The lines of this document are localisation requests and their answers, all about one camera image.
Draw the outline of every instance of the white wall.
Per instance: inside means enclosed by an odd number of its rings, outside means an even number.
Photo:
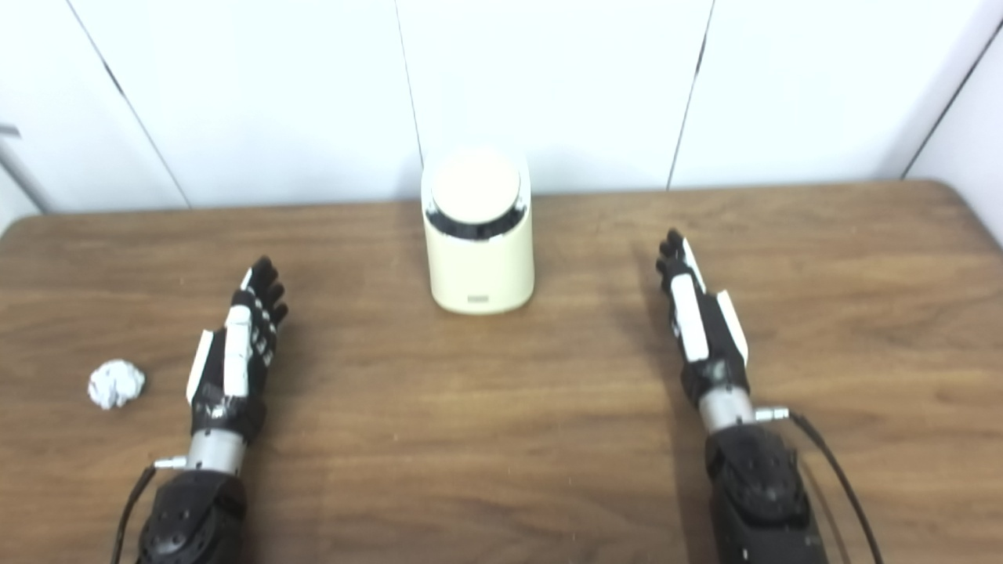
[[[193,206],[416,198],[393,0],[73,0]]]
[[[421,148],[499,138],[535,192],[664,190],[710,0],[398,0]]]
[[[22,131],[0,151],[53,211],[415,198],[420,152],[468,136],[525,150],[538,193],[898,178],[1003,19],[1001,0],[70,1],[97,50],[63,0],[0,2],[0,121]]]
[[[908,177],[953,186],[1003,244],[1003,34],[993,40]]]
[[[671,188],[895,179],[999,0],[717,0]]]
[[[4,158],[54,212],[185,200],[63,0],[0,2]]]
[[[21,187],[0,166],[0,235],[20,218],[38,213],[38,208],[21,191]]]

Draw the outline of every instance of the robotic hand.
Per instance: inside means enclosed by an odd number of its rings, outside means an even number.
[[[785,409],[753,409],[748,345],[726,291],[708,294],[689,243],[669,232],[657,262],[685,357],[682,383],[708,438],[710,509],[722,564],[825,564],[792,450],[758,425]]]
[[[183,472],[156,492],[139,537],[141,564],[231,564],[240,558],[247,511],[241,464],[265,424],[261,395],[276,333],[289,311],[279,303],[285,290],[278,277],[267,257],[259,259],[234,293],[223,327],[202,334],[188,382],[192,445],[187,457],[151,467]],[[152,471],[144,474],[146,482],[151,477]]]

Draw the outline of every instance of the black cable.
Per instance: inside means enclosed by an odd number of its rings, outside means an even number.
[[[154,474],[156,474],[156,469],[152,465],[144,468],[142,474],[139,475],[139,480],[136,481],[135,486],[132,486],[132,491],[129,492],[128,499],[125,500],[125,507],[122,508],[122,516],[118,520],[118,530],[115,532],[114,548],[111,550],[111,564],[118,564],[118,560],[121,559],[122,542],[125,540],[125,526],[128,525],[128,516],[132,513],[132,506],[135,505],[136,500],[142,495],[142,491],[146,489],[146,485],[153,479]]]
[[[843,467],[837,462],[835,455],[828,449],[828,446],[825,445],[825,440],[821,438],[821,434],[808,421],[807,417],[790,411],[790,420],[804,432],[804,435],[815,444],[815,447],[818,447],[822,455],[825,455],[825,460],[832,467],[832,472],[840,479],[840,484],[843,484],[843,489],[847,492],[847,498],[850,499],[850,505],[854,506],[857,518],[861,521],[861,527],[864,529],[864,536],[868,539],[868,545],[871,546],[871,554],[875,558],[875,564],[884,564],[885,560],[881,556],[881,549],[878,548],[878,539],[875,538],[875,532],[871,529],[871,522],[868,521],[868,516],[864,513],[861,500],[857,499],[857,494],[854,493],[854,487],[850,485],[850,480],[847,479],[846,473],[843,472]]]

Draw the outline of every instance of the wooden table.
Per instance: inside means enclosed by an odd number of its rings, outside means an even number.
[[[703,431],[654,270],[677,226],[711,289],[731,292],[754,398],[814,419],[887,561],[1000,562],[1003,258],[953,192],[535,206],[536,294],[484,318],[432,302],[415,202],[14,226],[0,240],[0,561],[106,560],[139,470],[188,449],[199,331],[268,253],[292,313],[245,465],[247,562],[716,562]],[[115,357],[145,369],[146,389],[102,411],[87,374]],[[831,561],[870,562],[824,460],[781,429]]]

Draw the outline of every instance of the black robotic finger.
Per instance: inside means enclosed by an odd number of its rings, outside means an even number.
[[[678,260],[679,259],[679,255],[678,255],[676,249],[677,249],[677,247],[674,247],[668,241],[662,241],[658,245],[658,252],[662,255],[662,257],[664,257],[666,259],[676,259],[676,260]]]
[[[686,238],[683,237],[682,233],[679,233],[679,230],[672,228],[669,230],[669,234],[665,237],[665,239],[670,245],[672,245],[672,247],[681,250],[683,248],[683,240]]]
[[[279,271],[272,265],[272,260],[268,257],[261,257],[258,262],[251,267],[251,276],[246,281],[247,287],[255,295],[264,296],[268,288],[279,278]]]
[[[265,391],[265,383],[268,380],[268,364],[265,359],[255,353],[248,361],[248,389],[250,395],[258,395]]]
[[[272,334],[272,315],[264,304],[256,302],[251,308],[251,345],[259,350],[259,341],[265,342],[265,337]]]
[[[251,348],[254,354],[265,355],[265,352],[268,350],[268,338],[266,335],[270,333],[271,331],[268,329],[261,330],[258,327],[254,328],[251,332]]]
[[[286,293],[285,286],[283,286],[279,282],[273,284],[272,287],[270,287],[265,292],[265,297],[262,300],[265,303],[265,307],[269,308],[270,310],[274,310],[275,306],[279,303],[279,300],[282,299],[282,296],[285,293]]]
[[[288,313],[289,313],[289,306],[287,306],[286,304],[280,303],[279,305],[275,306],[275,309],[272,310],[272,324],[275,325],[276,329],[279,328],[279,323],[282,323],[282,320],[286,318],[286,315]]]
[[[254,294],[247,290],[237,290],[234,292],[234,297],[230,299],[230,305],[243,305],[254,311],[255,309],[260,309],[256,304],[257,299]]]
[[[266,322],[265,326],[258,331],[255,341],[252,343],[254,353],[257,355],[266,356],[275,354],[275,333],[272,332],[270,325],[269,322]]]
[[[278,344],[278,337],[272,332],[271,328],[264,329],[261,334],[262,344],[261,348],[255,348],[257,353],[261,350],[261,356],[265,359],[265,365],[268,366],[272,363],[272,357],[275,355],[275,347]]]
[[[686,264],[681,260],[678,259],[666,260],[663,258],[659,258],[658,261],[655,263],[655,268],[658,269],[658,272],[662,274],[662,291],[664,291],[666,294],[669,294],[670,296],[672,295],[672,288],[671,288],[672,279],[675,278],[676,276],[679,276],[681,274],[689,274],[694,279],[694,285],[697,285],[696,275],[693,272],[693,269],[690,268],[688,264]]]

